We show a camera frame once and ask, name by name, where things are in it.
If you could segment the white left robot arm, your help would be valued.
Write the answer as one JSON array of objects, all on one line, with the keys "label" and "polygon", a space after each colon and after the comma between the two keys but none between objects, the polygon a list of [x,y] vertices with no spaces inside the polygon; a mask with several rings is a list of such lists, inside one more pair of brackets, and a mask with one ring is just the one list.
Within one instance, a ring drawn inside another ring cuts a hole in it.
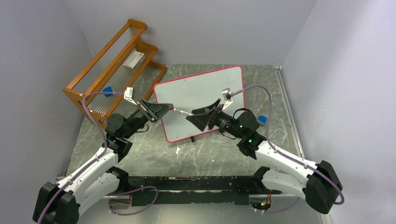
[{"label": "white left robot arm", "polygon": [[143,99],[135,104],[137,110],[128,118],[118,113],[108,117],[104,143],[89,161],[58,183],[40,188],[33,213],[36,223],[75,224],[104,196],[130,189],[128,173],[116,167],[132,147],[128,138],[173,108],[173,104]]}]

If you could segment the pink-framed whiteboard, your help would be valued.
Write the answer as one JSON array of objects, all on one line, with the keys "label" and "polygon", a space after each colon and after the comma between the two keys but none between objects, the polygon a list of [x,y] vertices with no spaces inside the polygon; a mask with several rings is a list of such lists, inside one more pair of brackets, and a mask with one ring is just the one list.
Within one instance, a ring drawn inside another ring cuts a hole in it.
[{"label": "pink-framed whiteboard", "polygon": [[[221,92],[226,88],[237,91],[243,87],[243,69],[237,65],[160,82],[154,85],[153,91],[158,103],[171,103],[177,109],[191,112],[217,99],[224,103]],[[162,126],[169,143],[209,133],[209,130],[198,130],[185,115],[175,111],[162,117]]]}]

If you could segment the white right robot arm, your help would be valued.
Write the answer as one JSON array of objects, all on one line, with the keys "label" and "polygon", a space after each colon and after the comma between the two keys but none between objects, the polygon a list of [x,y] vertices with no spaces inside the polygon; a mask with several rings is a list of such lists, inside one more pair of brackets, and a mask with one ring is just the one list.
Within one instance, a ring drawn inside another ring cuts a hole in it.
[{"label": "white right robot arm", "polygon": [[194,109],[186,120],[198,130],[213,129],[215,126],[236,139],[243,155],[260,160],[279,168],[277,173],[269,168],[257,171],[258,177],[252,180],[252,188],[257,193],[279,190],[297,196],[315,211],[328,214],[341,197],[342,185],[333,168],[327,161],[316,163],[287,152],[257,132],[259,123],[247,108],[240,108],[237,118],[223,112],[223,105],[215,103]]}]

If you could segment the red white marker pen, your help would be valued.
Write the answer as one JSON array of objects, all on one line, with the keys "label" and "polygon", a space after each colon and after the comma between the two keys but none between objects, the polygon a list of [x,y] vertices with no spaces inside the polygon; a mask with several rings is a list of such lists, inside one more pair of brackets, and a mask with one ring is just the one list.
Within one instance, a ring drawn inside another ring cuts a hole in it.
[{"label": "red white marker pen", "polygon": [[193,115],[193,114],[190,113],[190,112],[186,112],[186,111],[184,111],[184,110],[181,110],[181,109],[178,109],[178,108],[175,108],[175,107],[172,107],[171,110],[172,110],[172,111],[175,111],[175,112],[178,112],[178,113],[180,113],[180,114],[183,114],[183,115],[185,115],[185,116],[191,116],[191,115]]}]

